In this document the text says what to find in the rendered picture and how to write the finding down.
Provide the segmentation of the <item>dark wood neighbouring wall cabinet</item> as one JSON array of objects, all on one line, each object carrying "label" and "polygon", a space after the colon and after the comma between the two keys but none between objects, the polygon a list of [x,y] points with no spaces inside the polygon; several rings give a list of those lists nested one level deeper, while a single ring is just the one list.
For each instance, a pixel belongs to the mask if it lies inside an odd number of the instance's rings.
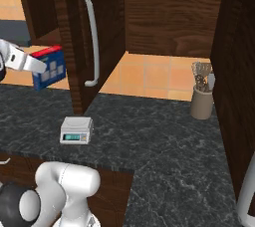
[{"label": "dark wood neighbouring wall cabinet", "polygon": [[54,0],[21,0],[31,44],[60,45],[61,37]]}]

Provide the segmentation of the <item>white spatula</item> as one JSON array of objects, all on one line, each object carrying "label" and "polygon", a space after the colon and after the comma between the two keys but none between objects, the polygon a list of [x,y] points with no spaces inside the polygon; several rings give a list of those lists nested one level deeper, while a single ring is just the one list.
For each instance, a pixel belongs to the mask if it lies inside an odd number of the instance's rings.
[{"label": "white spatula", "polygon": [[215,83],[215,76],[213,73],[210,73],[207,77],[207,84],[208,84],[208,89],[210,92],[212,92],[213,90],[214,83]]}]

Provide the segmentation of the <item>dark grey range hood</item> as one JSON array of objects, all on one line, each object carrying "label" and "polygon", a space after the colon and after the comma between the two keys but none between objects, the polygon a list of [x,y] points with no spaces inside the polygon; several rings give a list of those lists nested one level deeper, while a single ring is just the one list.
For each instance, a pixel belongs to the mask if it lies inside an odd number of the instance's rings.
[{"label": "dark grey range hood", "polygon": [[21,47],[32,45],[27,23],[21,20],[0,20],[0,38]]}]

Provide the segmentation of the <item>dark wood cabinet door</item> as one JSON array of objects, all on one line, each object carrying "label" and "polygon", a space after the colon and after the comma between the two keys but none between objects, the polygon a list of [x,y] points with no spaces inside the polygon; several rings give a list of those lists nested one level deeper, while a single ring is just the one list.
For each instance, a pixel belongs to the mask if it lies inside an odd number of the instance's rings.
[{"label": "dark wood cabinet door", "polygon": [[98,72],[85,0],[54,1],[73,111],[83,114],[126,51],[125,0],[91,0],[99,40]]},{"label": "dark wood cabinet door", "polygon": [[221,0],[210,61],[216,113],[239,194],[255,152],[255,0]]}]

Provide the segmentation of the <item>beige utensil pot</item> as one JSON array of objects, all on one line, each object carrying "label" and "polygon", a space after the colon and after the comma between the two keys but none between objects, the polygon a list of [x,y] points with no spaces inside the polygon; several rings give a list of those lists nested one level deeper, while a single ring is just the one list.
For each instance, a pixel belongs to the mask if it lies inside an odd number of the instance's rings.
[{"label": "beige utensil pot", "polygon": [[196,119],[209,119],[212,113],[212,92],[202,92],[193,87],[190,103],[190,114]]}]

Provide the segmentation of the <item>dark whisk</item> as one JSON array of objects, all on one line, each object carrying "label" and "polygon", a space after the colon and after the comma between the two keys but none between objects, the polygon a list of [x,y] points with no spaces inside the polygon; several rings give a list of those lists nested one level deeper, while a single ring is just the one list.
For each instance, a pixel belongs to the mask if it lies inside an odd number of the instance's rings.
[{"label": "dark whisk", "polygon": [[201,75],[196,75],[195,76],[195,83],[196,83],[196,88],[199,91],[204,91],[206,88],[206,82],[205,79]]}]

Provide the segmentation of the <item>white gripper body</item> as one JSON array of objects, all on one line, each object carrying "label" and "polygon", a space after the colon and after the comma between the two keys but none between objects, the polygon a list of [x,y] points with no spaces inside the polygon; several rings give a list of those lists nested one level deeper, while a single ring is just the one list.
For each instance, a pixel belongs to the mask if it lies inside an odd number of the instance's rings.
[{"label": "white gripper body", "polygon": [[23,70],[43,74],[46,69],[47,65],[44,62],[32,57],[31,55],[25,55]]}]

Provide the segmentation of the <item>blue and red food box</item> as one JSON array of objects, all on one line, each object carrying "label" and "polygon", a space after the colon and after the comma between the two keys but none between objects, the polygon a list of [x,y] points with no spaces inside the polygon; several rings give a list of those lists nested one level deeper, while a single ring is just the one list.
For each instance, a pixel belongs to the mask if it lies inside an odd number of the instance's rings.
[{"label": "blue and red food box", "polygon": [[61,46],[55,45],[34,52],[32,56],[47,65],[47,69],[43,74],[32,74],[33,85],[36,91],[41,91],[66,77],[66,63]]}]

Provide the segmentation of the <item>white digital scale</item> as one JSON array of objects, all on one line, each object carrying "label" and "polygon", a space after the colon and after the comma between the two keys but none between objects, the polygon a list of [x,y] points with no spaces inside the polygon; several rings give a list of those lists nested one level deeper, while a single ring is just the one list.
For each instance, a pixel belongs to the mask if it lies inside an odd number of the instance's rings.
[{"label": "white digital scale", "polygon": [[66,116],[60,133],[61,144],[89,144],[94,131],[94,122],[90,117]]}]

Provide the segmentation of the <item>brown slotted spoon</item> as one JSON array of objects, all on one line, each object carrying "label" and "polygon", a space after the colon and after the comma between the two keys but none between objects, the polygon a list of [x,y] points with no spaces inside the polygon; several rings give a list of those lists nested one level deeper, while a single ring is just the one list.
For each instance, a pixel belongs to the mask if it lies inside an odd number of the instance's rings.
[{"label": "brown slotted spoon", "polygon": [[193,76],[196,80],[205,79],[211,72],[210,63],[194,62],[191,65]]}]

